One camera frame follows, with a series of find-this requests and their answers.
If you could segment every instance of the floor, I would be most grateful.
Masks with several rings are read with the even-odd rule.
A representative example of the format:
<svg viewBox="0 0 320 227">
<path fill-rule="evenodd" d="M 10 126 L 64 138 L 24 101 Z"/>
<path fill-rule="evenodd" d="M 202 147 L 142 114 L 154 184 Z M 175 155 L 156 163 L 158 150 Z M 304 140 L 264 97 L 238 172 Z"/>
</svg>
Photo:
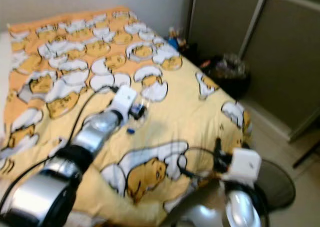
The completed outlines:
<svg viewBox="0 0 320 227">
<path fill-rule="evenodd" d="M 316 154 L 307 159 L 297 169 L 292 164 L 306 150 L 308 150 L 320 137 L 320 130 L 309 131 L 300 139 L 289 144 L 286 140 L 267 127 L 259 118 L 252 116 L 253 132 L 252 145 L 264 158 L 283 167 L 292 177 L 296 187 L 296 199 L 290 207 L 271 214 L 271 227 L 318 227 L 320 226 L 320 157 Z M 186 203 L 182 203 L 177 212 L 169 217 L 176 218 L 187 208 L 188 201 L 197 201 L 209 208 L 217 203 L 213 190 L 215 185 L 207 186 L 201 193 L 191 196 Z M 180 223 L 179 227 L 193 226 Z"/>
</svg>

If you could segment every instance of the white wall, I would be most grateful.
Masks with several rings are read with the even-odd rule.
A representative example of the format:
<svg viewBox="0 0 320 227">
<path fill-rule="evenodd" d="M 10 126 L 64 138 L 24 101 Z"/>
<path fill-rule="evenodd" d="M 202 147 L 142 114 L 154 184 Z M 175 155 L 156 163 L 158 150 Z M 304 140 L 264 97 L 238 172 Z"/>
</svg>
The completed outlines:
<svg viewBox="0 0 320 227">
<path fill-rule="evenodd" d="M 38 20 L 60 13 L 101 10 L 124 5 L 161 35 L 170 26 L 186 26 L 189 0 L 0 0 L 0 31 L 6 24 Z"/>
</svg>

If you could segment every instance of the trash bin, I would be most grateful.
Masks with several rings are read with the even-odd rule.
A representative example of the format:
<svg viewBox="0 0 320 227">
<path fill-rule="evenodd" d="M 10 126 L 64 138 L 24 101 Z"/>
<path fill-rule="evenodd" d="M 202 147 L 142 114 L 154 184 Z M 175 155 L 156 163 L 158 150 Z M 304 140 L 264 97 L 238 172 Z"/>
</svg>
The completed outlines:
<svg viewBox="0 0 320 227">
<path fill-rule="evenodd" d="M 236 100 L 248 91 L 250 71 L 236 54 L 215 55 L 203 60 L 199 68 Z"/>
</svg>

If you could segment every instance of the yellow bedsheet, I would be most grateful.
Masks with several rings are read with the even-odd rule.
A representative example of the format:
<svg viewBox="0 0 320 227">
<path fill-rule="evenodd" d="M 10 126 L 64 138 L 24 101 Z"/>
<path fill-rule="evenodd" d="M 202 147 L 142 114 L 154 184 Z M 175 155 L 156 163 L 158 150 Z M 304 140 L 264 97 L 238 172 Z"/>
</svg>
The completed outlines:
<svg viewBox="0 0 320 227">
<path fill-rule="evenodd" d="M 13 25 L 12 71 L 4 112 L 6 139 L 0 177 L 13 180 L 53 154 L 114 94 L 103 86 L 129 85 L 151 102 L 135 134 L 121 128 L 83 177 L 74 210 L 130 226 L 161 223 L 197 180 L 211 173 L 216 138 L 232 153 L 251 132 L 243 107 L 140 22 L 125 7 L 65 14 Z"/>
</svg>

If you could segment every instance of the black wire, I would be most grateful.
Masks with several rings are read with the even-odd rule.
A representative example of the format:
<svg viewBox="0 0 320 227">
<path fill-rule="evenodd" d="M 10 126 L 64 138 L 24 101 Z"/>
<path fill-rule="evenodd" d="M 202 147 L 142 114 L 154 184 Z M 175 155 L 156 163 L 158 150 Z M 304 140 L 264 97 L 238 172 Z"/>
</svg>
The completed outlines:
<svg viewBox="0 0 320 227">
<path fill-rule="evenodd" d="M 92 97 L 97 94 L 99 91 L 101 91 L 102 89 L 105 89 L 105 88 L 110 88 L 114 93 L 116 93 L 118 91 L 118 87 L 116 86 L 103 86 L 101 88 L 99 88 L 96 92 L 92 93 L 89 98 L 85 101 L 85 103 L 83 104 L 83 106 L 81 107 L 81 110 L 77 116 L 77 118 L 75 119 L 75 122 L 73 124 L 73 127 L 72 127 L 72 131 L 71 131 L 71 134 L 69 136 L 69 139 L 68 139 L 68 142 L 67 142 L 67 145 L 70 143 L 71 141 L 71 138 L 74 134 L 74 131 L 76 129 L 76 126 L 77 126 L 77 123 L 79 121 L 79 118 L 84 110 L 84 108 L 86 107 L 86 105 L 88 104 L 88 102 L 92 99 Z M 55 155 L 51 156 L 51 157 L 47 157 L 46 159 L 32 165 L 31 167 L 29 167 L 27 170 L 25 170 L 22 174 L 20 174 L 10 185 L 9 187 L 6 189 L 4 195 L 2 196 L 2 199 L 1 199 L 1 202 L 0 202 L 0 212 L 6 202 L 6 199 L 8 198 L 11 190 L 15 187 L 15 185 L 19 182 L 19 180 L 21 180 L 28 172 L 30 172 L 31 170 L 33 170 L 35 167 L 41 165 L 42 163 L 48 161 L 48 160 L 51 160 L 53 157 L 55 157 Z"/>
<path fill-rule="evenodd" d="M 21 180 L 28 172 L 30 172 L 32 169 L 34 169 L 35 167 L 41 165 L 42 163 L 52 159 L 53 157 L 55 156 L 51 156 L 51 157 L 47 157 L 46 159 L 44 160 L 41 160 L 40 162 L 32 165 L 31 167 L 29 167 L 27 170 L 25 170 L 22 174 L 20 174 L 10 185 L 9 187 L 6 189 L 2 199 L 1 199 L 1 202 L 0 202 L 0 212 L 6 202 L 6 199 L 8 198 L 11 190 L 15 187 L 15 185 L 19 182 L 19 180 Z"/>
</svg>

